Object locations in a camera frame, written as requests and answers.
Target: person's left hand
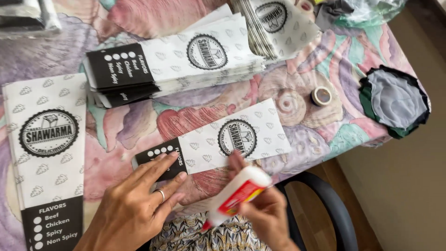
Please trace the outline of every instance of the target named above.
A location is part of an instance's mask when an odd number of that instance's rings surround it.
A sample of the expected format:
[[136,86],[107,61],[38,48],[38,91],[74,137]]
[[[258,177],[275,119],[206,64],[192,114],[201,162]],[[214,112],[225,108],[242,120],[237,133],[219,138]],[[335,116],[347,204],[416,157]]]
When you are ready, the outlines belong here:
[[175,193],[187,174],[179,173],[160,192],[149,193],[155,181],[174,163],[178,153],[161,154],[140,165],[121,183],[105,190],[90,227],[74,251],[135,251],[157,235],[172,208],[184,197]]

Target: glue bottle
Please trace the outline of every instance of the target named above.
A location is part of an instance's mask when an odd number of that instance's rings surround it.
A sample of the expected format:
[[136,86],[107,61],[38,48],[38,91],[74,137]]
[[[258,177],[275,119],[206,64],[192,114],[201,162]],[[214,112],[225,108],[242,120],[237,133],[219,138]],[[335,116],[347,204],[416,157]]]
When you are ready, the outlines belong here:
[[272,183],[271,177],[254,166],[243,168],[223,190],[212,198],[202,231],[219,226],[237,214],[241,202],[251,201]]

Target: black chair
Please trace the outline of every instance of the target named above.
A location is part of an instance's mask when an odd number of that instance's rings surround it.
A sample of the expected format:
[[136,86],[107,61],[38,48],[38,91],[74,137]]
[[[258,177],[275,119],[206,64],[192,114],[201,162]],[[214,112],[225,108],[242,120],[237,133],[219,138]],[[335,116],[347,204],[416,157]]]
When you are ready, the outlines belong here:
[[285,186],[293,181],[299,181],[309,186],[321,199],[328,215],[333,223],[334,233],[336,234],[336,250],[338,251],[358,251],[355,229],[351,222],[347,208],[339,198],[338,194],[327,182],[309,172],[302,172],[296,176],[283,180],[276,184],[276,187],[285,195],[288,202],[286,208],[288,215],[288,226],[291,239],[296,243],[301,251],[306,251],[305,244],[297,227],[293,211],[286,195]]

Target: circular badge logo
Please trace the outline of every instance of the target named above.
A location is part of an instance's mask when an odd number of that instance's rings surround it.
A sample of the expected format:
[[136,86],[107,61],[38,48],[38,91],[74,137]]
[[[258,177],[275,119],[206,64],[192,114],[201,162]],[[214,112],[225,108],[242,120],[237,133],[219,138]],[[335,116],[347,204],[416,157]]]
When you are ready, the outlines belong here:
[[79,125],[75,117],[64,110],[39,112],[28,119],[19,133],[23,149],[37,157],[58,155],[76,140]]
[[233,119],[226,122],[219,131],[221,151],[229,156],[233,150],[239,150],[243,157],[248,157],[256,148],[257,135],[246,121]]
[[284,4],[270,2],[259,6],[256,15],[268,33],[276,33],[285,24],[287,11]]
[[187,45],[187,58],[190,63],[203,70],[215,70],[227,64],[226,52],[213,36],[200,34]]

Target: table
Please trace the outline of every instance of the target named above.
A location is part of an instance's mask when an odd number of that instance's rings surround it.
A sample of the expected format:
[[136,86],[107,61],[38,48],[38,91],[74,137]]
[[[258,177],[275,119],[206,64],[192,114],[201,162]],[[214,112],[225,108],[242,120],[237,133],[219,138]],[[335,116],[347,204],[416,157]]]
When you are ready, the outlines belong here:
[[[55,0],[63,32],[55,38],[0,41],[0,84],[82,71],[81,60],[87,51],[177,33],[224,1],[191,0],[182,8],[173,0],[166,0],[163,6],[158,6],[158,1],[147,2]],[[387,130],[364,116],[357,90],[364,73],[380,64],[415,75],[387,25],[334,27],[321,33],[296,58],[269,65],[251,81],[110,110],[88,106],[85,226],[105,188],[132,172],[130,159],[135,154],[270,97],[293,147],[289,154],[256,163],[275,182],[355,146],[384,143],[389,140]],[[309,100],[311,90],[321,85],[336,94],[324,108]],[[25,250],[11,169],[4,108],[0,105],[0,250]],[[226,182],[224,169],[190,175],[180,188],[187,193],[181,201],[184,207],[172,217],[206,210],[203,201],[217,194]]]

